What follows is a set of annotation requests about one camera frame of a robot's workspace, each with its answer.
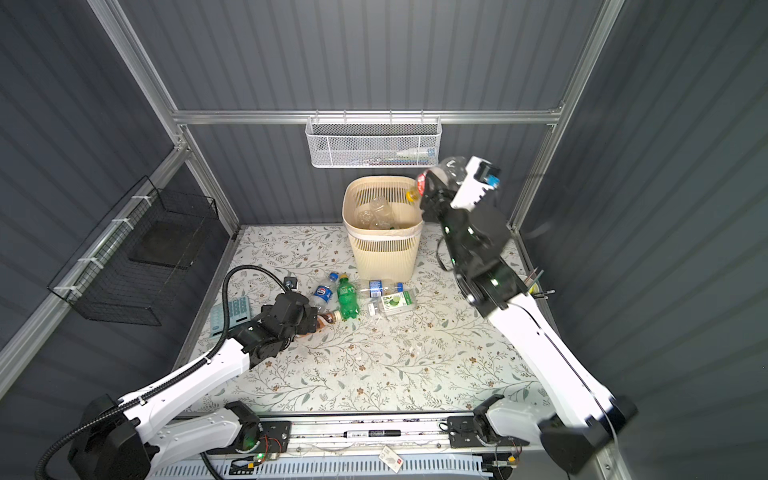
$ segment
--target table surface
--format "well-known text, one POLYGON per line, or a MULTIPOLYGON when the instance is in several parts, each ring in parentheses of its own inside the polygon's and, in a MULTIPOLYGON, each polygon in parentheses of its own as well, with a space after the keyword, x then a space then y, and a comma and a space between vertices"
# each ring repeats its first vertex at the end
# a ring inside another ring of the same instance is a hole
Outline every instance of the table surface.
MULTIPOLYGON (((209 412, 233 400, 257 412, 456 410, 472 409, 494 393, 549 406, 546 391, 514 347, 466 303, 452 275, 440 270, 435 248, 441 235, 437 225, 422 232, 413 278, 406 283, 416 291, 416 310, 388 319, 362 312, 298 337, 276 358, 228 381, 189 410, 209 412)), ((523 274, 512 242, 503 257, 523 274)), ((342 226, 248 227, 231 267, 248 263, 279 278, 298 277, 298 290, 307 296, 331 272, 347 273, 360 285, 342 226)), ((252 312, 279 292, 253 270, 237 273, 229 287, 230 300, 247 295, 252 312)), ((193 358, 214 343, 209 322, 193 358)))

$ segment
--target beige plastic basket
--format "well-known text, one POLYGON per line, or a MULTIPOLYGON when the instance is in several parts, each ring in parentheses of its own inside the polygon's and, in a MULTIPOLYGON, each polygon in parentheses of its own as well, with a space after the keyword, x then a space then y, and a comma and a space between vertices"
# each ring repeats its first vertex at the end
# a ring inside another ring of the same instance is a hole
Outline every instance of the beige plastic basket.
POLYGON ((406 191, 415 186, 416 180, 412 178, 379 176, 358 178, 346 188, 342 216, 361 279, 396 282, 411 279, 424 225, 419 209, 421 201, 412 202, 406 198, 406 191), (379 195, 387 197, 401 228, 361 228, 357 213, 367 210, 371 200, 379 195))

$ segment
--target white card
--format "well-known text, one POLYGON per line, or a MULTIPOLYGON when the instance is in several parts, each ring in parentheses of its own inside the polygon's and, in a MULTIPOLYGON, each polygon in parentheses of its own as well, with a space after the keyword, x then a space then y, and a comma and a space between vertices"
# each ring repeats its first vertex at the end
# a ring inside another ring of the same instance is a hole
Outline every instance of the white card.
POLYGON ((402 458, 394 453, 390 447, 384 447, 382 452, 379 453, 379 459, 386 463, 395 473, 399 472, 400 467, 402 467, 402 458))

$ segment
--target white mesh basket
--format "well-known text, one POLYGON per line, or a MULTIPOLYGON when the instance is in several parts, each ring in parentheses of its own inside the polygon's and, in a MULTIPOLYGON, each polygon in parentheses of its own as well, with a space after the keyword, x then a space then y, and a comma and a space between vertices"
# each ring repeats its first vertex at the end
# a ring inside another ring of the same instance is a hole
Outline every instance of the white mesh basket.
POLYGON ((321 168, 402 168, 437 165, 442 125, 306 122, 312 165, 321 168))
POLYGON ((353 181, 344 193, 342 216, 355 254, 360 278, 407 282, 413 275, 419 240, 422 237, 420 200, 412 202, 406 191, 416 186, 408 177, 363 177, 353 181), (397 230, 361 228, 357 213, 367 210, 371 200, 384 195, 392 206, 397 230))

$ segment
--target blue bottle label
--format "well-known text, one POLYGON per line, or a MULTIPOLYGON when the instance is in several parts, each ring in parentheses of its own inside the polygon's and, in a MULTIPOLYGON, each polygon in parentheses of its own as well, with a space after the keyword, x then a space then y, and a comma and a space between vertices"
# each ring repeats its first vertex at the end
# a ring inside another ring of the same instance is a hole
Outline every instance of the blue bottle label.
POLYGON ((381 280, 371 280, 369 284, 371 298, 375 296, 381 296, 384 294, 384 286, 381 280))
POLYGON ((315 295, 319 296, 320 298, 325 300, 326 303, 328 303, 328 300, 331 300, 331 296, 333 295, 333 292, 327 286, 320 285, 317 287, 317 290, 315 290, 315 295))

